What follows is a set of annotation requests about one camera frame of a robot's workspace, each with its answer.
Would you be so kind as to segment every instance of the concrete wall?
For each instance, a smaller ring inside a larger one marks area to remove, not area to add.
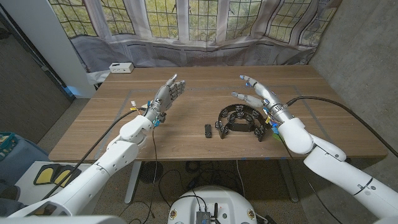
[[[397,12],[397,1],[343,0],[310,65],[355,113],[398,150]],[[398,158],[391,153],[375,164],[364,159],[353,163],[398,191]],[[343,223],[377,220],[336,186],[327,181],[318,186],[320,197]],[[336,223],[313,194],[303,196],[302,205],[310,223]]]

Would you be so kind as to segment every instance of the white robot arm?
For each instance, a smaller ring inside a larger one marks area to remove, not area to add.
[[[345,162],[346,154],[337,146],[305,130],[300,119],[294,118],[274,92],[256,80],[241,75],[249,86],[263,99],[232,93],[251,106],[265,107],[282,123],[278,132],[287,147],[297,154],[308,154],[304,164],[314,173],[350,193],[378,218],[398,217],[398,193],[365,172]]]
[[[138,151],[146,143],[144,131],[152,131],[156,122],[164,121],[164,112],[184,92],[185,81],[175,82],[176,77],[177,74],[159,89],[143,116],[137,116],[120,129],[120,134],[109,143],[106,152],[92,166],[59,193],[23,208],[9,218],[30,215],[78,215],[113,174],[137,157]]]

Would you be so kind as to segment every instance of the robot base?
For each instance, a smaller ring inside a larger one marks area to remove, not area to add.
[[[168,224],[210,224],[208,218],[214,220],[215,203],[218,204],[217,220],[221,224],[257,224],[256,215],[252,205],[242,195],[226,187],[215,185],[202,186],[194,189],[197,196],[201,197],[207,206],[205,212],[205,204],[196,197],[185,197],[177,200],[171,207]],[[183,194],[195,195],[192,191]]]

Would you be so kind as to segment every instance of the window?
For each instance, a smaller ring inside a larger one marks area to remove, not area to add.
[[[226,40],[250,35],[251,27],[257,19],[261,0],[240,0],[229,3]]]
[[[145,0],[145,2],[152,36],[178,39],[175,0]]]
[[[189,39],[216,40],[218,0],[190,0]]]
[[[269,37],[289,43],[293,27],[308,9],[311,0],[285,0],[271,24]]]
[[[97,36],[83,0],[50,0],[50,4],[69,38]]]
[[[310,45],[316,47],[321,39],[321,35],[329,24],[330,19],[336,12],[336,8],[325,9],[319,18],[316,18],[304,31],[301,44]]]
[[[135,34],[123,0],[101,0],[101,5],[112,34]]]

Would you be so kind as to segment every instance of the yellow sticker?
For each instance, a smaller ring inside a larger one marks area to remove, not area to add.
[[[70,172],[70,170],[65,170],[65,171],[63,171],[63,172],[55,179],[54,183],[55,183],[55,184],[58,184],[59,182],[61,182],[61,180],[62,180],[66,175],[68,175],[69,172]],[[65,184],[68,182],[69,178],[70,178],[70,176],[61,184],[61,187],[64,187],[64,186],[65,186]]]
[[[53,173],[53,169],[52,168],[47,168],[47,169],[43,170],[40,173],[39,177],[37,178],[36,184],[50,183],[52,173]]]

